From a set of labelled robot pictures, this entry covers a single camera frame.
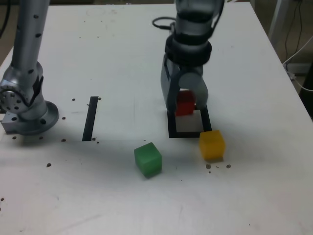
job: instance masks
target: black cable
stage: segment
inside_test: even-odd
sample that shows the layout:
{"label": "black cable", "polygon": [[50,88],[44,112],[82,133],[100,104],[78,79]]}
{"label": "black cable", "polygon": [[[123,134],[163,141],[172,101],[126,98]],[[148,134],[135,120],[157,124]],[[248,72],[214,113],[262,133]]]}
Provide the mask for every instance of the black cable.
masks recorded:
{"label": "black cable", "polygon": [[157,22],[157,21],[160,21],[160,20],[172,20],[172,21],[176,21],[175,18],[173,18],[173,17],[168,17],[168,16],[158,17],[158,18],[155,18],[155,19],[152,21],[152,25],[153,25],[154,27],[157,27],[157,28],[159,28],[159,29],[165,29],[165,30],[171,30],[171,29],[172,29],[172,25],[174,24],[174,22],[171,23],[169,26],[168,26],[168,25],[157,25],[156,22]]}
{"label": "black cable", "polygon": [[300,2],[297,3],[297,5],[295,6],[295,9],[294,9],[294,12],[293,12],[293,18],[292,18],[292,21],[291,21],[291,24],[290,24],[290,27],[289,27],[289,30],[288,30],[288,33],[287,33],[287,36],[286,36],[286,39],[285,39],[285,51],[286,51],[286,59],[288,59],[288,48],[287,48],[287,41],[288,41],[288,37],[289,37],[289,34],[291,32],[291,28],[292,28],[292,25],[293,25],[293,22],[294,22],[294,19],[295,19],[295,14],[296,14],[296,11],[297,11],[297,7],[298,5],[300,4]]}
{"label": "black cable", "polygon": [[298,52],[298,48],[299,48],[299,43],[300,43],[300,39],[301,39],[301,34],[302,34],[302,15],[301,15],[301,4],[302,4],[303,0],[300,1],[300,5],[299,5],[299,17],[300,17],[300,33],[299,33],[299,38],[298,38],[298,43],[297,43],[297,48],[295,49],[294,54],[296,54]]}
{"label": "black cable", "polygon": [[6,25],[8,24],[8,20],[9,20],[9,17],[10,17],[10,12],[11,12],[11,0],[7,0],[6,14],[5,14],[4,22],[3,22],[3,25],[2,25],[2,29],[0,30],[0,38],[3,35],[3,32],[4,32],[5,28],[6,28]]}

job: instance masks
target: green cube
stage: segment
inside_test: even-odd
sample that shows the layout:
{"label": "green cube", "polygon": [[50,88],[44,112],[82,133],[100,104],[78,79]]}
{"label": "green cube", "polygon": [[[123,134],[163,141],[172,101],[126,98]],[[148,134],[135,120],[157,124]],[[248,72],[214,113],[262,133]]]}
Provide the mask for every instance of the green cube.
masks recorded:
{"label": "green cube", "polygon": [[136,165],[149,178],[162,170],[162,155],[151,142],[134,150]]}

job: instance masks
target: yellow cube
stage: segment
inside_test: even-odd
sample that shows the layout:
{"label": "yellow cube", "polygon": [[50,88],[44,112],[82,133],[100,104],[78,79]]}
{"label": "yellow cube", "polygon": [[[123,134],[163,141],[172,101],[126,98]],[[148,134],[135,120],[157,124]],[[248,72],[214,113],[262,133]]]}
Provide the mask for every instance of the yellow cube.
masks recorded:
{"label": "yellow cube", "polygon": [[199,147],[202,157],[207,161],[222,161],[225,142],[220,131],[200,133]]}

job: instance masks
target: floor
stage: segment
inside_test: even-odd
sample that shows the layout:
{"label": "floor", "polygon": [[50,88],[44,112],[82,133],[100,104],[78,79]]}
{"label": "floor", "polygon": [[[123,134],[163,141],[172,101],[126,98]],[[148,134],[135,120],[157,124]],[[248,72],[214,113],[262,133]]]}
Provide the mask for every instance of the floor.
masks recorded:
{"label": "floor", "polygon": [[[95,4],[137,4],[143,3],[144,0],[95,0]],[[171,3],[173,0],[149,0],[149,3]],[[293,12],[295,9],[297,2],[292,2],[289,7],[288,17],[286,19],[283,33],[280,39],[280,43],[276,49],[277,55],[279,59],[284,62],[286,60],[286,52],[285,52],[285,39],[288,32],[288,29],[291,24]],[[268,32],[271,19],[275,10],[276,1],[273,0],[256,0],[255,2],[255,11],[256,14],[262,24],[262,27],[265,32]],[[15,37],[15,30],[18,18],[18,10],[19,7],[17,5],[12,6],[10,19],[4,32],[2,38],[0,39],[0,64],[4,61],[7,54],[11,50],[14,37]],[[4,16],[6,11],[6,7],[4,5],[0,5],[0,16]],[[300,47],[306,43],[306,41],[311,37],[313,34],[313,0],[304,0],[301,13],[302,13],[302,25],[303,30],[301,34],[300,40]],[[300,18],[297,14],[295,17],[295,21],[293,27],[291,28],[291,32],[288,39],[288,56],[291,56],[297,45],[298,37],[300,32]],[[308,45],[299,55],[295,56],[293,59],[293,63],[311,63],[312,62],[312,54],[313,54],[313,43]],[[299,78],[300,83],[303,83],[304,77]],[[300,90],[300,87],[295,83],[295,88]]]}

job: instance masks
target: red cube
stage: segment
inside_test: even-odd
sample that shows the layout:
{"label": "red cube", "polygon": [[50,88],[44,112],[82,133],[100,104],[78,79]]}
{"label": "red cube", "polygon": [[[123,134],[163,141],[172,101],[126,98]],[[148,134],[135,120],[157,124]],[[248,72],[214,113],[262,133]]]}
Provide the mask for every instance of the red cube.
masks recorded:
{"label": "red cube", "polygon": [[191,91],[180,91],[177,95],[176,116],[190,115],[194,113],[195,98]]}

